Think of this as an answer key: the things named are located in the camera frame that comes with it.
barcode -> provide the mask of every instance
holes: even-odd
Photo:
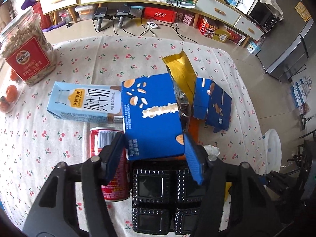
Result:
[[[117,131],[101,130],[99,131],[98,148],[102,149],[104,146],[110,145],[116,136]]]
[[[219,40],[225,41],[225,38],[226,38],[226,37],[227,37],[226,35],[221,35],[221,36],[219,37]]]

soda can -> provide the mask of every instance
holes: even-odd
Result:
[[[122,132],[116,128],[95,127],[90,129],[90,156],[99,155],[102,148],[112,143],[115,135]],[[122,201],[130,197],[130,172],[124,148],[113,180],[101,186],[105,201]]]

orange fruit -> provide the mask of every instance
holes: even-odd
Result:
[[[18,74],[13,69],[11,69],[10,79],[12,81],[17,81],[19,78],[20,77],[18,76]]]
[[[18,89],[14,85],[7,87],[7,101],[14,102],[18,98]]]
[[[0,98],[0,111],[6,113],[9,110],[10,104],[5,96]]]

light blue milk carton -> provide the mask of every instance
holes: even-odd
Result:
[[[121,86],[55,82],[47,111],[57,119],[122,122]]]

jar of peanuts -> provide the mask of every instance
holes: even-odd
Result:
[[[56,55],[40,28],[40,14],[29,7],[0,33],[0,55],[32,86],[56,68]]]

